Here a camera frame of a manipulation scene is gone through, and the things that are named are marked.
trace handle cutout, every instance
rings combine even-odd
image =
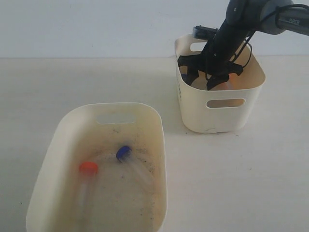
[[[205,47],[206,42],[193,43],[190,45],[190,50],[192,52],[200,52]]]
[[[239,99],[217,99],[210,100],[206,103],[208,108],[232,108],[232,107],[240,107],[242,106],[246,100],[243,98]]]
[[[134,123],[136,117],[133,114],[115,113],[97,116],[99,124]]]

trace white plastic bin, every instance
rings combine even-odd
[[[155,193],[143,191],[116,159],[123,145],[153,174]],[[28,232],[73,231],[78,168],[87,160],[99,167],[89,232],[162,231],[167,183],[161,118],[144,104],[107,103],[82,106],[61,120],[30,200]]]
[[[199,54],[201,51],[192,51],[191,45],[205,42],[195,39],[191,34],[184,35],[175,42],[178,99],[183,123],[190,130],[199,133],[238,130],[248,120],[265,82],[265,74],[252,55],[242,75],[230,75],[232,90],[207,91],[205,74],[202,73],[192,86],[187,85],[181,77],[181,74],[186,74],[186,67],[178,68],[177,60],[181,55]],[[236,63],[244,65],[249,55],[250,50],[246,47]]]

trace white table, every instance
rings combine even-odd
[[[173,58],[0,60],[0,231],[25,231],[61,118],[98,102],[161,114],[167,232],[309,231],[309,56],[258,57],[267,75],[240,131],[196,134],[181,121]]]

